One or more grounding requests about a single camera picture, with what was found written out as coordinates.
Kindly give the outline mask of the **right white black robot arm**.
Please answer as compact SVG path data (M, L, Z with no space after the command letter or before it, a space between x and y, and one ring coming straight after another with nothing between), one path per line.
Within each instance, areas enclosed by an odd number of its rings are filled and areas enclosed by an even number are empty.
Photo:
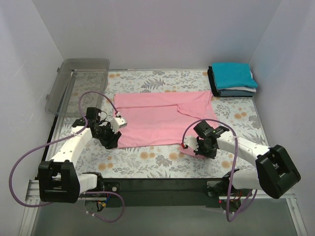
M235 154L249 162L254 170L232 169L222 177L221 183L213 190L234 195L242 189L264 191L274 199L280 198L301 180L286 149L280 145L263 146L244 138L238 138L230 128L211 127L206 121L199 122L194 136L184 138L184 146L193 150L195 155L214 159L221 149Z

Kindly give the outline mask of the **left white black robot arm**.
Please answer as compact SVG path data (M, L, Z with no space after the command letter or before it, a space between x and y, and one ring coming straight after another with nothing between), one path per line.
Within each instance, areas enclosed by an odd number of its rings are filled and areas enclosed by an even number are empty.
M49 160L38 167L39 195L43 202L75 203L81 194L89 191L98 197L104 193L102 175L97 172L76 173L77 161L92 139L99 140L106 149L117 148L120 129L127 121L116 113L111 121L102 120L101 110L87 109L86 115L72 125L72 136Z

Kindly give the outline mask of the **pink t shirt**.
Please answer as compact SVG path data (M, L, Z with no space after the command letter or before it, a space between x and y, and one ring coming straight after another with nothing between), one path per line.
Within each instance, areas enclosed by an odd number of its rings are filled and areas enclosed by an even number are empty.
M118 148L176 145L183 136L195 136L191 124L208 118L210 125L216 115L211 91L117 93L114 105L127 120L120 129Z

